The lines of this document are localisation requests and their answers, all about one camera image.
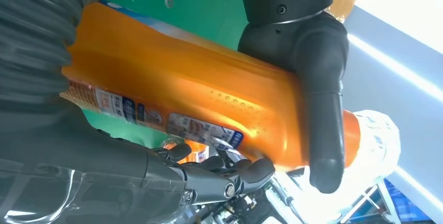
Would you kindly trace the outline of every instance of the bright light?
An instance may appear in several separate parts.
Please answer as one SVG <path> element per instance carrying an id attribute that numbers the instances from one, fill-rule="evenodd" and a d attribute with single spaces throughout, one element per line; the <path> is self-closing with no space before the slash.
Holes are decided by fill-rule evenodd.
<path id="1" fill-rule="evenodd" d="M 24 215 L 35 215 L 35 214 L 36 213 L 9 210 L 6 216 L 24 216 Z"/>
<path id="2" fill-rule="evenodd" d="M 395 171 L 404 178 L 413 188 L 417 189 L 432 205 L 436 206 L 438 209 L 443 210 L 443 203 L 437 199 L 431 192 L 424 188 L 418 181 L 416 181 L 410 174 L 404 171 L 401 167 L 395 169 Z"/>
<path id="3" fill-rule="evenodd" d="M 422 76 L 416 74 L 393 58 L 380 52 L 378 49 L 374 48 L 365 41 L 359 39 L 358 37 L 352 34 L 348 34 L 347 37 L 352 44 L 369 54 L 369 56 L 371 56 L 374 60 L 377 60 L 389 70 L 393 71 L 400 77 L 415 85 L 418 89 L 422 90 L 423 92 L 443 103 L 443 90 L 441 90 L 438 86 L 426 80 Z"/>

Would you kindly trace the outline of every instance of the plastic bottle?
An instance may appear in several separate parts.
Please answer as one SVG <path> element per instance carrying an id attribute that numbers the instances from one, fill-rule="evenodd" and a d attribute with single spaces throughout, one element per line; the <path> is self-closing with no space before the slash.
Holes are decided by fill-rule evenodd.
<path id="1" fill-rule="evenodd" d="M 280 170 L 308 164 L 304 102 L 282 69 L 103 2 L 85 9 L 62 96 L 216 148 L 269 157 Z M 344 111 L 346 165 L 360 142 Z"/>

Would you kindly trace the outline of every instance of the screw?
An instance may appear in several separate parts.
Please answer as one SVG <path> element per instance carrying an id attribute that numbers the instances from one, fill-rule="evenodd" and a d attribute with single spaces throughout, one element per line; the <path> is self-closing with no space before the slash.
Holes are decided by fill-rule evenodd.
<path id="1" fill-rule="evenodd" d="M 285 5 L 279 5 L 277 7 L 277 13 L 282 15 L 286 13 L 286 6 Z"/>
<path id="2" fill-rule="evenodd" d="M 233 197 L 234 193 L 235 193 L 234 184 L 232 182 L 229 182 L 225 186 L 225 198 L 229 199 L 229 198 Z"/>
<path id="3" fill-rule="evenodd" d="M 184 191 L 184 193 L 183 193 L 183 199 L 185 200 L 185 201 L 190 201 L 190 200 L 192 200 L 192 197 L 194 196 L 194 191 L 192 191 L 192 190 L 186 190 L 186 191 Z"/>

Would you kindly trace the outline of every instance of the white wall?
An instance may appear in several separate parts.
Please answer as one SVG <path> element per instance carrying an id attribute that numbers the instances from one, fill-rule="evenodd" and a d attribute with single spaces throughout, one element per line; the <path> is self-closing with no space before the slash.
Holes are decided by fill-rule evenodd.
<path id="1" fill-rule="evenodd" d="M 419 25 L 424 17 L 409 23 Z M 343 106 L 393 119 L 402 153 L 388 179 L 443 223 L 443 55 L 358 7 L 345 25 L 360 40 L 350 45 Z"/>

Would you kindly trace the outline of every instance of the orange plastic bottle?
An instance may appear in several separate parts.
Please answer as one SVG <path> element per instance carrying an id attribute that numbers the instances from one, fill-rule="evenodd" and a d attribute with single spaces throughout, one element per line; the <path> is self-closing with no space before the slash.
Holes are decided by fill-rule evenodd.
<path id="1" fill-rule="evenodd" d="M 304 102 L 293 74 L 107 5 L 120 11 L 98 3 L 85 9 L 70 48 L 73 64 L 63 69 L 71 89 L 62 96 L 200 143 L 229 143 L 252 160 L 266 155 L 283 171 L 308 164 Z M 344 128 L 349 166 L 360 131 L 346 111 Z"/>

